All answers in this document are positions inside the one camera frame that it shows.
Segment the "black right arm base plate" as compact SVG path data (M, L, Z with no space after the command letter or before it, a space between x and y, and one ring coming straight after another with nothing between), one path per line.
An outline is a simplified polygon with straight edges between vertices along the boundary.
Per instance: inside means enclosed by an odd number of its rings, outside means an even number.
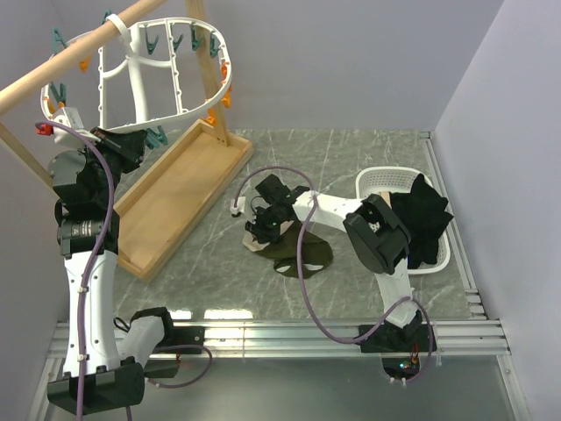
M369 337L354 342L354 345L358 345L362 353L411 353L414 350L427 353L437 350L437 340L430 339L426 324L420 324L410 332L385 323Z

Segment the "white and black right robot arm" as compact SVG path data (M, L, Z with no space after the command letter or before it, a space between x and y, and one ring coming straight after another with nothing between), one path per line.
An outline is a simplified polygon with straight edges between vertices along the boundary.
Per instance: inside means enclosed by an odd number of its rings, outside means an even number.
M330 196L312 185L290 189L270 174L256 190L264 205L235 195L231 214L245 218L243 243L271 258L277 270L305 282L333 261L330 246L308 229L316 223L344 232L359 262L374 274L384 315L354 343L382 337L396 350L408 349L423 328L423 311L413 297L408 258L411 234L380 194L363 199Z

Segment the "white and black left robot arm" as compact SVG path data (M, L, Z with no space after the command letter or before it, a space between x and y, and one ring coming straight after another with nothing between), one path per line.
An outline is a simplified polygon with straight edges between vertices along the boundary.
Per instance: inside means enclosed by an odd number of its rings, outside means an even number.
M165 307L137 312L122 340L113 324L120 226L115 189L122 175L142 163L147 133L99 127L85 132L57 122L38 122L36 128L76 141L48 167L58 197L54 215L67 274L69 326L62 377L48 384L47 398L77 419L129 410L143 399L151 354L168 352L177 340Z

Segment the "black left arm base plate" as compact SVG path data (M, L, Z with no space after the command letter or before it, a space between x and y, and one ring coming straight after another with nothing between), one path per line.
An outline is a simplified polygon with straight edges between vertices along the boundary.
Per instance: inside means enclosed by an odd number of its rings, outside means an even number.
M179 326L173 329L171 346L181 346L178 354L201 354L205 340L205 328L200 325Z

